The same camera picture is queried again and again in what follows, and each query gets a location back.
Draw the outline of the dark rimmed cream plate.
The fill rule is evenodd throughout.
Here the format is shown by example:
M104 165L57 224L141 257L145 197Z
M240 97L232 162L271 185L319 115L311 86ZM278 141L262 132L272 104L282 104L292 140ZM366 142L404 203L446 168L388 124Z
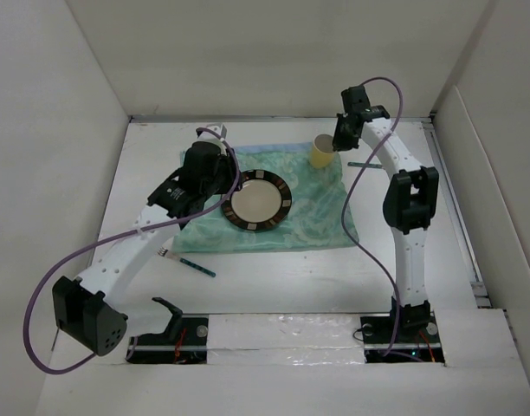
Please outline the dark rimmed cream plate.
M231 224L243 231L265 232L288 218L293 197L284 179L263 169L244 171L241 179L242 188L221 205Z

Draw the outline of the yellow cup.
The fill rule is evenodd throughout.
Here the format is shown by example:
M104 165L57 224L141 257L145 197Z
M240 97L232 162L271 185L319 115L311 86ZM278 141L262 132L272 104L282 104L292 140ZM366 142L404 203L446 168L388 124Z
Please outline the yellow cup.
M334 159L333 137L329 134L319 134L312 142L309 163L315 169L322 169L330 165Z

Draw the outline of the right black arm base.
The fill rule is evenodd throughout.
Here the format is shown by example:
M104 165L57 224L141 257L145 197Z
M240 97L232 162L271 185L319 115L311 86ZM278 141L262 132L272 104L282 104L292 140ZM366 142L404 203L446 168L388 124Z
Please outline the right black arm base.
M362 315L353 331L367 364L444 363L442 341L430 303L393 305L388 315Z

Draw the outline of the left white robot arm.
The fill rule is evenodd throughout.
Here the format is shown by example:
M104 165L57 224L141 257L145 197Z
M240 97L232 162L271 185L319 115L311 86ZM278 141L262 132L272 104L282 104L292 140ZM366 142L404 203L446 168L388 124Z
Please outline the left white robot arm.
M76 278L59 278L52 288L57 327L97 356L124 337L152 334L174 342L183 312L162 297L140 309L120 308L134 277L158 250L191 220L210 212L213 196L227 198L241 187L234 150L224 141L198 140L184 162L148 197L133 228L113 238L113 246Z

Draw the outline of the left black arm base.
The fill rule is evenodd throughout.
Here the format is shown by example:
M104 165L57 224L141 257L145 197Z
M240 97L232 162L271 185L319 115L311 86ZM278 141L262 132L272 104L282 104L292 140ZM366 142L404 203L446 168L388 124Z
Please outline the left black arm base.
M207 363L209 315L186 315L161 297L152 301L167 310L167 325L157 333L131 337L126 351L129 364L199 365Z

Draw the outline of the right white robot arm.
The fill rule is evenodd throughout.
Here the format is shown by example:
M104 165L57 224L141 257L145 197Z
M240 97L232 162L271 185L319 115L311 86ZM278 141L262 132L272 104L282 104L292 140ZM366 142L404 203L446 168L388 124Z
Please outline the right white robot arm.
M363 86L341 92L333 150L349 151L364 141L385 170L390 183L382 205L395 244L394 302L418 307L428 301L424 286L424 245L436 213L439 173L416 159L395 132L382 106L373 106Z

